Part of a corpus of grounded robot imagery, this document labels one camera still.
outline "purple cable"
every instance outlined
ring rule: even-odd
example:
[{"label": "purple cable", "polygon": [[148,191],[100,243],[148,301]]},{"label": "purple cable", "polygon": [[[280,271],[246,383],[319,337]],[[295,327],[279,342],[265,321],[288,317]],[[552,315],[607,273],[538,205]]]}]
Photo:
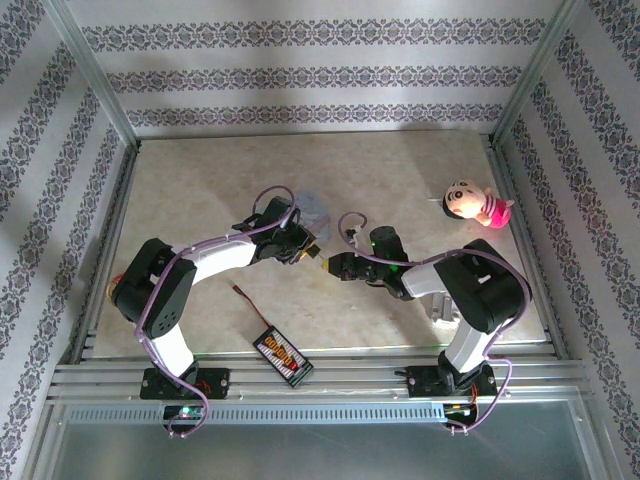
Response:
[{"label": "purple cable", "polygon": [[[155,366],[162,373],[164,373],[167,377],[172,379],[174,382],[176,382],[177,384],[181,385],[182,387],[184,387],[184,388],[192,391],[196,395],[198,395],[202,399],[202,402],[204,404],[203,405],[204,406],[204,413],[203,413],[202,418],[200,419],[200,421],[193,428],[191,428],[190,430],[187,430],[186,432],[181,433],[180,434],[181,438],[186,438],[189,435],[191,435],[192,433],[196,432],[207,421],[207,418],[209,418],[209,413],[211,411],[210,407],[209,407],[209,400],[207,399],[207,396],[204,393],[202,393],[200,390],[198,390],[196,387],[194,387],[193,385],[185,382],[181,378],[176,377],[164,365],[162,365],[162,362],[160,361],[160,359],[157,357],[157,355],[153,351],[153,348],[151,347],[151,343],[149,342],[149,339],[144,335],[144,332],[142,331],[142,329],[144,328],[144,324],[147,321],[147,317],[149,316],[149,312],[151,311],[151,307],[153,306],[153,303],[155,302],[155,300],[156,300],[156,298],[158,296],[158,292],[160,291],[160,287],[162,287],[162,284],[167,279],[167,276],[169,275],[169,272],[171,271],[173,266],[176,264],[176,262],[180,258],[184,257],[187,254],[197,252],[198,250],[200,250],[202,248],[205,248],[205,247],[211,247],[211,246],[214,246],[214,245],[221,245],[223,243],[228,243],[230,241],[238,240],[240,238],[245,239],[249,235],[254,235],[256,233],[265,232],[267,230],[270,230],[272,228],[276,228],[276,227],[286,223],[286,221],[291,217],[291,214],[293,213],[293,211],[295,209],[296,198],[295,198],[295,195],[293,194],[293,192],[289,188],[285,187],[284,185],[274,185],[273,187],[269,187],[269,188],[263,190],[262,192],[260,192],[260,194],[256,197],[256,200],[253,202],[252,213],[255,213],[255,209],[256,209],[256,205],[257,205],[258,201],[266,193],[268,193],[268,192],[270,192],[272,190],[276,190],[276,189],[281,189],[281,190],[286,191],[289,194],[289,196],[291,197],[291,206],[289,207],[289,210],[287,210],[287,212],[282,216],[282,218],[276,220],[275,222],[270,223],[269,225],[265,225],[264,227],[256,228],[254,230],[249,230],[247,232],[240,232],[240,233],[236,233],[236,234],[233,234],[233,235],[225,235],[223,237],[215,237],[215,238],[211,238],[209,240],[204,240],[202,242],[196,243],[195,245],[187,247],[187,248],[181,250],[180,252],[178,252],[169,261],[169,263],[167,263],[167,266],[162,271],[162,274],[158,278],[158,282],[156,283],[155,287],[153,287],[153,291],[151,292],[151,295],[149,296],[149,299],[147,300],[147,304],[145,305],[144,309],[142,310],[142,314],[140,315],[140,319],[138,320],[138,323],[136,324],[135,335],[138,338],[138,341],[142,344],[142,346],[145,349],[145,351],[149,354],[149,357],[151,357],[151,361],[155,364]],[[167,430],[169,431],[169,435],[170,436],[173,436],[173,434],[174,434],[173,430],[171,429],[171,425],[173,424],[173,420],[174,419],[176,419],[176,418],[171,419],[171,421],[167,425]]]},{"label": "purple cable", "polygon": [[[374,255],[369,255],[365,252],[363,252],[362,250],[360,250],[359,248],[357,248],[355,245],[352,245],[349,242],[349,238],[347,237],[344,229],[342,228],[342,223],[344,222],[344,220],[351,215],[357,215],[359,216],[363,222],[360,225],[360,228],[363,228],[366,224],[367,224],[367,217],[365,214],[360,213],[360,212],[348,212],[345,213],[344,215],[342,215],[342,217],[340,217],[340,220],[338,220],[338,233],[340,234],[340,237],[342,238],[342,240],[344,241],[344,243],[347,244],[347,246],[349,248],[351,248],[354,252],[356,252],[358,254],[358,256],[362,257],[362,258],[366,258],[367,260],[371,260],[372,262],[378,262],[378,263],[383,263],[386,265],[397,265],[399,267],[417,267],[420,265],[426,265],[429,263],[433,263],[436,262],[438,260],[441,260],[443,258],[449,257],[451,255],[455,255],[458,253],[468,253],[470,255],[476,255],[479,257],[483,257],[486,258],[487,260],[490,260],[494,263],[497,263],[498,265],[500,265],[501,267],[505,268],[509,273],[511,273],[516,280],[518,280],[518,283],[520,284],[520,288],[522,288],[522,293],[525,297],[525,302],[524,302],[524,306],[523,308],[518,311],[518,313],[516,313],[516,315],[513,317],[513,320],[511,320],[509,323],[502,325],[501,327],[499,327],[496,332],[495,335],[493,336],[493,338],[489,341],[489,343],[487,344],[487,346],[485,347],[484,351],[482,352],[482,356],[489,359],[489,350],[491,350],[491,347],[493,347],[493,345],[496,343],[496,341],[498,340],[499,337],[502,336],[502,334],[508,330],[509,328],[513,327],[518,320],[520,320],[520,318],[522,318],[522,315],[524,315],[524,312],[527,309],[527,305],[529,304],[529,302],[531,302],[531,295],[529,293],[529,287],[527,284],[527,281],[524,279],[524,277],[520,274],[520,272],[518,272],[512,265],[510,265],[509,263],[507,263],[506,261],[504,261],[501,258],[496,257],[495,255],[491,255],[490,253],[486,253],[486,252],[481,252],[479,250],[473,250],[470,248],[457,248],[454,250],[449,250],[448,252],[445,253],[439,253],[438,255],[434,255],[432,257],[429,257],[425,260],[422,260],[420,262],[395,262],[393,260],[385,260],[383,258],[378,258]],[[484,422],[486,420],[486,418],[491,414],[491,412],[493,411],[493,409],[495,408],[496,404],[498,403],[498,399],[502,396],[502,394],[504,393],[505,389],[507,388],[507,385],[509,384],[509,380],[511,380],[511,375],[513,373],[513,363],[511,363],[511,361],[507,358],[491,358],[490,359],[493,362],[503,362],[506,363],[508,368],[508,372],[507,375],[504,378],[504,382],[502,383],[502,386],[500,387],[500,390],[498,391],[497,395],[495,396],[495,398],[493,399],[493,401],[491,402],[491,404],[489,405],[489,407],[487,408],[487,411],[484,412],[484,414],[478,419],[476,420],[472,425],[470,426],[463,426],[461,428],[459,428],[458,430],[453,430],[454,432],[469,432],[473,429],[475,429],[476,427],[478,427],[482,422]]]}]

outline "purple wire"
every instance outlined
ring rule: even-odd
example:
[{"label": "purple wire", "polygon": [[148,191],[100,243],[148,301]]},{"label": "purple wire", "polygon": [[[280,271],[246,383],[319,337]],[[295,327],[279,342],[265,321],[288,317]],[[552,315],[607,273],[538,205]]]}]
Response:
[{"label": "purple wire", "polygon": [[[151,295],[149,296],[149,299],[147,300],[147,304],[145,305],[144,309],[142,310],[142,314],[140,315],[140,318],[138,319],[138,323],[136,324],[135,335],[138,338],[138,341],[142,344],[142,347],[149,354],[149,357],[151,357],[151,361],[156,365],[156,367],[162,373],[164,373],[167,377],[172,379],[174,382],[176,382],[180,386],[186,388],[187,390],[190,390],[191,392],[195,393],[196,395],[198,395],[202,399],[202,402],[204,404],[203,405],[204,406],[204,412],[203,412],[202,418],[200,419],[200,421],[193,428],[191,428],[190,430],[187,430],[186,432],[181,433],[180,437],[182,437],[182,438],[186,438],[189,435],[191,435],[192,433],[194,433],[197,430],[199,430],[204,425],[204,423],[207,421],[207,418],[209,418],[209,413],[211,411],[210,407],[209,407],[209,399],[199,389],[197,389],[196,387],[194,387],[190,383],[185,382],[181,378],[176,377],[164,365],[162,365],[162,362],[157,357],[157,355],[153,351],[153,348],[151,347],[151,342],[144,335],[144,332],[143,332],[142,329],[144,328],[144,324],[147,321],[147,317],[149,316],[149,312],[151,311],[151,307],[153,306],[153,303],[155,302],[155,300],[156,300],[156,298],[158,296],[158,292],[160,291],[160,287],[162,287],[162,284],[167,279],[167,276],[169,275],[169,272],[171,271],[173,266],[176,264],[176,262],[178,260],[180,260],[180,258],[182,258],[185,255],[188,255],[190,253],[197,252],[198,250],[200,250],[202,248],[205,248],[205,247],[211,247],[211,246],[214,246],[214,245],[222,245],[224,243],[228,243],[228,242],[231,242],[233,240],[238,240],[240,238],[245,239],[249,235],[254,235],[256,233],[261,233],[261,232],[265,232],[267,230],[270,230],[272,228],[276,228],[276,227],[284,224],[291,217],[291,215],[293,214],[293,211],[294,211],[294,209],[296,207],[296,198],[295,198],[295,195],[293,194],[293,192],[289,188],[285,187],[284,185],[274,185],[274,186],[269,187],[269,188],[263,190],[262,192],[260,192],[260,194],[256,197],[256,200],[253,202],[252,213],[255,213],[255,209],[256,209],[256,205],[257,205],[258,201],[266,193],[268,193],[268,192],[270,192],[272,190],[276,190],[276,189],[280,189],[280,190],[286,191],[289,194],[289,196],[291,197],[291,206],[289,207],[289,210],[287,210],[287,212],[282,216],[282,218],[276,220],[275,222],[270,223],[269,225],[265,225],[264,227],[256,228],[254,230],[249,230],[247,232],[240,232],[240,233],[236,233],[236,234],[233,234],[233,235],[225,235],[223,237],[215,237],[215,238],[211,238],[211,239],[208,239],[208,240],[204,240],[202,242],[196,243],[195,245],[187,247],[187,248],[181,250],[180,252],[178,252],[169,261],[169,263],[167,263],[167,266],[162,271],[162,274],[158,278],[158,282],[156,283],[155,287],[153,287],[153,291],[151,292]],[[171,421],[167,425],[167,430],[169,431],[169,435],[170,436],[173,436],[173,434],[174,434],[173,430],[171,429],[171,425],[173,424],[173,420],[174,419],[171,419]]]},{"label": "purple wire", "polygon": [[[470,249],[470,248],[456,248],[454,250],[449,250],[448,252],[445,252],[445,253],[439,253],[438,255],[434,255],[434,256],[429,257],[429,258],[427,258],[425,260],[422,260],[420,262],[396,262],[396,261],[393,261],[393,260],[385,260],[383,258],[378,258],[378,257],[376,257],[374,255],[369,255],[369,254],[363,252],[362,250],[360,250],[359,248],[357,248],[355,245],[352,245],[349,242],[349,237],[347,237],[344,229],[342,228],[342,223],[344,222],[344,220],[347,217],[351,216],[351,215],[357,215],[363,220],[362,224],[360,225],[360,228],[363,228],[367,224],[367,217],[366,217],[365,214],[360,213],[360,212],[347,212],[344,215],[342,215],[342,217],[340,217],[340,220],[338,220],[338,233],[340,234],[340,237],[342,238],[344,243],[346,243],[349,248],[351,248],[354,252],[356,252],[358,254],[358,256],[360,256],[362,258],[366,258],[367,260],[371,260],[372,262],[383,263],[385,265],[397,265],[399,267],[417,267],[417,266],[420,266],[420,265],[426,265],[426,264],[429,264],[429,263],[436,262],[438,260],[441,260],[443,258],[449,257],[451,255],[455,255],[455,254],[458,254],[458,253],[467,253],[467,254],[470,254],[470,255],[476,255],[476,256],[479,256],[479,257],[483,257],[483,258],[486,258],[487,260],[490,260],[490,261],[492,261],[494,263],[497,263],[498,265],[500,265],[501,267],[503,267],[507,271],[509,271],[509,273],[511,273],[516,278],[516,280],[520,284],[520,288],[522,288],[522,293],[523,293],[523,295],[525,297],[524,306],[516,313],[516,315],[513,317],[513,320],[511,320],[509,323],[507,323],[505,325],[502,325],[501,327],[499,327],[496,330],[495,335],[489,341],[489,343],[485,347],[484,351],[482,352],[482,356],[485,357],[485,358],[489,358],[488,357],[489,350],[491,350],[491,347],[493,347],[493,345],[496,343],[498,338],[500,338],[502,336],[502,334],[506,330],[508,330],[509,328],[513,327],[520,320],[520,318],[522,318],[522,315],[524,315],[524,312],[526,311],[529,302],[531,302],[531,295],[529,293],[529,287],[528,287],[527,281],[520,274],[520,272],[518,272],[512,265],[510,265],[505,260],[503,260],[501,258],[498,258],[495,255],[491,255],[490,253],[481,252],[479,250],[473,250],[473,249]],[[509,380],[511,380],[511,375],[513,373],[513,363],[507,358],[490,358],[490,360],[493,361],[493,362],[506,363],[507,366],[509,367],[507,375],[505,376],[504,382],[502,383],[502,386],[500,387],[500,390],[498,391],[497,395],[495,396],[495,398],[493,399],[493,401],[491,402],[491,404],[487,408],[486,412],[484,412],[484,414],[482,414],[482,416],[478,420],[476,420],[472,425],[470,425],[468,427],[464,426],[463,428],[461,427],[458,430],[454,429],[454,432],[456,432],[456,431],[457,432],[469,432],[469,431],[475,429],[476,427],[478,427],[491,414],[491,412],[495,408],[496,404],[498,403],[498,399],[502,396],[502,394],[504,393],[505,389],[507,388],[507,385],[509,384]]]}]

